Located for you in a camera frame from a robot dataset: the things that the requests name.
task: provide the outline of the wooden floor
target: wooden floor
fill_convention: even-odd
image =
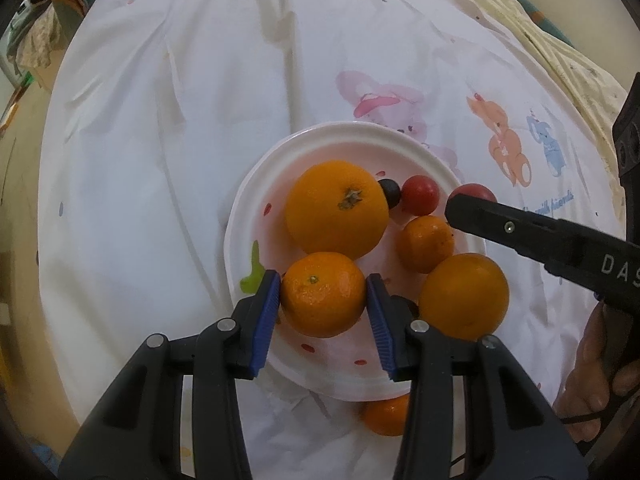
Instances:
[[[6,400],[20,427],[63,454],[78,430],[47,337],[36,261],[38,169],[50,94],[32,84],[0,139],[0,302],[12,324],[0,326],[11,384]]]

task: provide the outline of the black cable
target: black cable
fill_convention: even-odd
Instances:
[[[638,390],[640,390],[640,384],[638,384],[638,386],[633,388],[628,394],[622,397],[622,404],[633,397],[638,392]],[[606,411],[607,408],[605,408],[604,410],[600,410],[599,412],[588,413],[587,415],[566,416],[565,418],[561,418],[560,422],[562,422],[563,424],[580,424],[581,422],[589,422],[590,420],[596,420],[597,418],[600,418]]]
[[[460,462],[461,460],[463,460],[465,457],[465,454],[463,453],[462,455],[460,455],[457,459],[452,460],[451,461],[451,467],[455,466],[458,462]]]

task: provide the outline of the wall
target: wall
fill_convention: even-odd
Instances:
[[[627,90],[640,71],[640,30],[620,0],[529,0]]]

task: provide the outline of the blueberry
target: blueberry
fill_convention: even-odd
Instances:
[[[378,183],[385,194],[386,204],[389,209],[395,208],[400,203],[400,186],[398,186],[398,183],[390,178],[383,178]]]

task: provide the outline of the cartoon print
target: cartoon print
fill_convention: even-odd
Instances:
[[[420,91],[402,85],[383,85],[370,76],[353,70],[339,73],[335,84],[340,95],[353,105],[355,119],[393,128],[413,137],[464,181],[457,167],[456,152],[426,142],[427,124],[422,118],[426,102]]]
[[[531,110],[531,115],[527,116],[527,124],[534,140],[544,146],[546,163],[551,170],[551,174],[556,177],[560,176],[562,168],[566,167],[566,163],[560,144],[549,133],[551,126],[548,123],[540,122],[534,115],[533,110]]]
[[[520,137],[509,127],[507,113],[493,101],[485,101],[480,94],[466,98],[471,111],[492,131],[489,153],[514,186],[531,184],[531,164],[522,153]]]

